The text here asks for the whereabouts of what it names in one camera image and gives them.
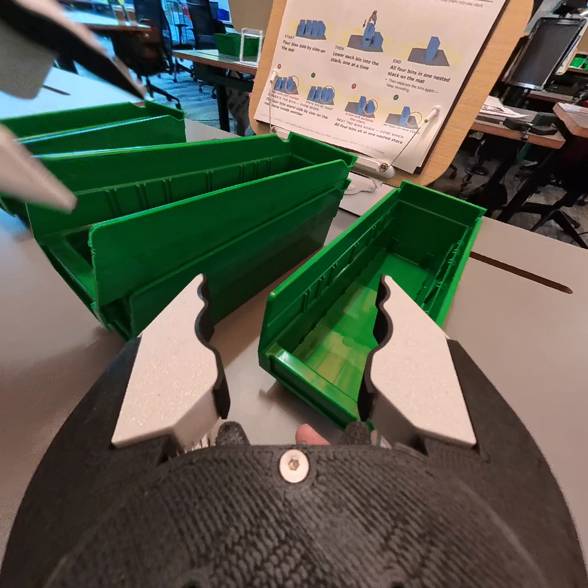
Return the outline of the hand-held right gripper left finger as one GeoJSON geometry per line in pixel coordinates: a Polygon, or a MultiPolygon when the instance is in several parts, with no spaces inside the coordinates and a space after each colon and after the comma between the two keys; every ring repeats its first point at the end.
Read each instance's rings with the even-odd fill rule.
{"type": "Polygon", "coordinates": [[[177,448],[204,448],[226,419],[230,395],[210,340],[207,277],[199,274],[145,327],[112,435],[117,448],[167,436],[177,448]]]}

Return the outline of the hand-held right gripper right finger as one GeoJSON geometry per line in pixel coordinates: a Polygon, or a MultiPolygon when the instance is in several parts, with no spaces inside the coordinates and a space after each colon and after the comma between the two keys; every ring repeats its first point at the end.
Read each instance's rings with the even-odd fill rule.
{"type": "Polygon", "coordinates": [[[358,414],[389,443],[425,437],[473,448],[476,436],[445,332],[388,275],[376,295],[376,347],[367,356],[358,414]]]}

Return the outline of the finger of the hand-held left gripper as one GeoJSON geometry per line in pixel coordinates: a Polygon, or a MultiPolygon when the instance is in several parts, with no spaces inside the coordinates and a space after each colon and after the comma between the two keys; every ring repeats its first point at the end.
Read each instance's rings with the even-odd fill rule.
{"type": "Polygon", "coordinates": [[[77,205],[76,196],[5,126],[1,126],[1,193],[67,212],[77,205]]]}
{"type": "Polygon", "coordinates": [[[143,99],[145,88],[98,38],[72,21],[57,1],[1,1],[1,91],[35,98],[57,58],[80,63],[94,75],[143,99]]]}

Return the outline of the wood-edged background desk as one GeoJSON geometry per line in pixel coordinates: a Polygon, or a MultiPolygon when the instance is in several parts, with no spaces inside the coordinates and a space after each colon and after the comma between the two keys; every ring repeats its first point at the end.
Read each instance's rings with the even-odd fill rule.
{"type": "Polygon", "coordinates": [[[515,107],[484,107],[472,123],[470,130],[515,141],[522,141],[545,148],[559,149],[565,143],[565,138],[554,124],[548,127],[555,131],[551,135],[540,135],[524,129],[512,129],[504,125],[505,120],[531,123],[537,115],[540,118],[545,118],[547,122],[553,122],[555,117],[553,113],[538,113],[515,107]]]}
{"type": "Polygon", "coordinates": [[[553,112],[575,136],[587,137],[587,108],[558,102],[553,112]]]}
{"type": "Polygon", "coordinates": [[[220,54],[216,49],[176,49],[173,57],[194,65],[195,77],[215,88],[220,129],[231,130],[227,90],[250,94],[253,91],[257,65],[220,54]]]}

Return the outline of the black office chair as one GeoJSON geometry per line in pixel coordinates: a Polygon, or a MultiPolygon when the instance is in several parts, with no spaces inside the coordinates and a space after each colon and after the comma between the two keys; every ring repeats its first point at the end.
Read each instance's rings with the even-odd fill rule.
{"type": "Polygon", "coordinates": [[[178,98],[152,85],[151,77],[172,73],[171,29],[160,1],[134,1],[138,24],[148,30],[138,33],[114,32],[111,36],[114,53],[138,77],[145,81],[150,97],[154,93],[164,96],[168,102],[175,102],[181,109],[178,98]]]}
{"type": "Polygon", "coordinates": [[[587,195],[587,138],[575,136],[568,139],[560,149],[553,151],[535,169],[500,212],[497,220],[507,223],[517,213],[539,215],[539,220],[531,228],[532,232],[548,221],[554,221],[575,244],[587,249],[577,227],[563,212],[563,208],[572,207],[584,195],[587,195]],[[530,197],[538,188],[546,186],[551,179],[559,181],[564,195],[551,205],[529,203],[530,197]]]}

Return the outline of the clear acrylic box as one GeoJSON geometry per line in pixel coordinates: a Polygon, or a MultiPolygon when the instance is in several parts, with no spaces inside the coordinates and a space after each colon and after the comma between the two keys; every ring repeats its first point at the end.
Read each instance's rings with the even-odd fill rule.
{"type": "Polygon", "coordinates": [[[259,65],[263,40],[261,29],[243,27],[240,32],[239,61],[259,65]]]}

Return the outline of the printed instruction sheet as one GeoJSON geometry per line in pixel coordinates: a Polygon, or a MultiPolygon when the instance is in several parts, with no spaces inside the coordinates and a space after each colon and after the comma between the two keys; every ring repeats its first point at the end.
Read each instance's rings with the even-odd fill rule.
{"type": "MultiPolygon", "coordinates": [[[[421,168],[506,1],[286,1],[272,125],[421,168]]],[[[265,85],[255,119],[268,123],[265,85]]]]}

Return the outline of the stack of papers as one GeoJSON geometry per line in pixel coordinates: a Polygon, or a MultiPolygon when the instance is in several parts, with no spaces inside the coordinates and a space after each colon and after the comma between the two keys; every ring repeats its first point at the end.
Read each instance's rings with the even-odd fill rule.
{"type": "Polygon", "coordinates": [[[479,115],[491,118],[521,118],[526,114],[505,107],[498,98],[488,96],[479,111],[479,115]]]}

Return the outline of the instruction sheet on clipboard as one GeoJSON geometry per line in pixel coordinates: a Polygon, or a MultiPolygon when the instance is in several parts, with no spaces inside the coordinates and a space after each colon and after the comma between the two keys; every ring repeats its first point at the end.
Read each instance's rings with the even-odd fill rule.
{"type": "MultiPolygon", "coordinates": [[[[255,113],[265,85],[268,84],[270,66],[285,4],[286,1],[272,2],[267,27],[264,32],[261,59],[257,67],[249,106],[249,119],[256,135],[270,134],[269,124],[257,121],[255,113]]],[[[413,173],[395,168],[388,170],[387,173],[381,173],[380,170],[383,170],[381,165],[386,164],[386,162],[342,148],[357,156],[357,161],[352,171],[356,175],[370,178],[367,183],[375,183],[377,187],[398,187],[404,180],[427,186],[439,179],[449,167],[462,140],[470,131],[472,123],[489,96],[492,86],[499,78],[508,57],[511,55],[511,51],[523,35],[532,11],[533,1],[506,1],[503,12],[485,42],[483,50],[467,77],[466,83],[462,87],[459,99],[450,115],[446,118],[421,168],[416,169],[413,173]]],[[[290,133],[296,133],[276,127],[274,127],[274,130],[278,137],[284,139],[290,133]]]]}

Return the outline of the black computer monitor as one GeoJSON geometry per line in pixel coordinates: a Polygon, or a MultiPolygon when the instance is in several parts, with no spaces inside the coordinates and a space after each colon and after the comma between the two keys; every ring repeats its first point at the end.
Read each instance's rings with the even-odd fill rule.
{"type": "Polygon", "coordinates": [[[505,83],[541,91],[569,56],[587,26],[587,18],[539,18],[515,59],[505,83]]]}

